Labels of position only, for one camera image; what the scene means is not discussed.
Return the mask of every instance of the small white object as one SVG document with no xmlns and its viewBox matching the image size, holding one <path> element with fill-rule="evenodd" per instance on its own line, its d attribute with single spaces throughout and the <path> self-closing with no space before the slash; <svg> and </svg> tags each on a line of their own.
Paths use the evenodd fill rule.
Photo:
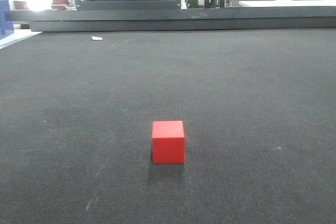
<svg viewBox="0 0 336 224">
<path fill-rule="evenodd" d="M 103 40 L 103 38 L 102 38 L 102 37 L 96 37 L 96 36 L 93 36 L 93 37 L 92 37 L 92 40 L 94 40 L 94 41 L 97 41 L 97 40 Z"/>
</svg>

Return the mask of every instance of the blue bin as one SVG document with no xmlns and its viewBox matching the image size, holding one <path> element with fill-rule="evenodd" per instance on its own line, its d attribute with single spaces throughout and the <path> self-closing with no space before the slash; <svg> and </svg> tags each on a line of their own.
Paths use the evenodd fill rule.
<svg viewBox="0 0 336 224">
<path fill-rule="evenodd" d="M 6 21 L 5 11 L 10 10 L 9 0 L 0 0 L 0 39 L 14 33 L 12 21 Z"/>
</svg>

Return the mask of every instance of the dark gray carpet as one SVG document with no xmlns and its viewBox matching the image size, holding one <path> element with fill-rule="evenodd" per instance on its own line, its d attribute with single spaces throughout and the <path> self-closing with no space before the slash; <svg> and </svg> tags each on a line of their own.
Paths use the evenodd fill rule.
<svg viewBox="0 0 336 224">
<path fill-rule="evenodd" d="M 40 34 L 0 50 L 0 223 L 334 223 L 335 34 Z M 151 163 L 154 120 L 184 121 L 184 165 Z"/>
</svg>

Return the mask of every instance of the white table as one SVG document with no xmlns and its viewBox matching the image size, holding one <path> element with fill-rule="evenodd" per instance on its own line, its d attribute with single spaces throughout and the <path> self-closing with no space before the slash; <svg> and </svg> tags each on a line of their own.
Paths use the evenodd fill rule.
<svg viewBox="0 0 336 224">
<path fill-rule="evenodd" d="M 336 0 L 273 0 L 273 1 L 239 1 L 245 7 L 272 6 L 336 6 Z"/>
</svg>

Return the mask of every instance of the red cube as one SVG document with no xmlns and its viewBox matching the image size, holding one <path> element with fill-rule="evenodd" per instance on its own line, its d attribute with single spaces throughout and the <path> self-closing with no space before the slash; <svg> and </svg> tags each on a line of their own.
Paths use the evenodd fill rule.
<svg viewBox="0 0 336 224">
<path fill-rule="evenodd" d="M 184 130 L 182 121 L 155 121 L 152 132 L 154 164 L 183 164 Z"/>
</svg>

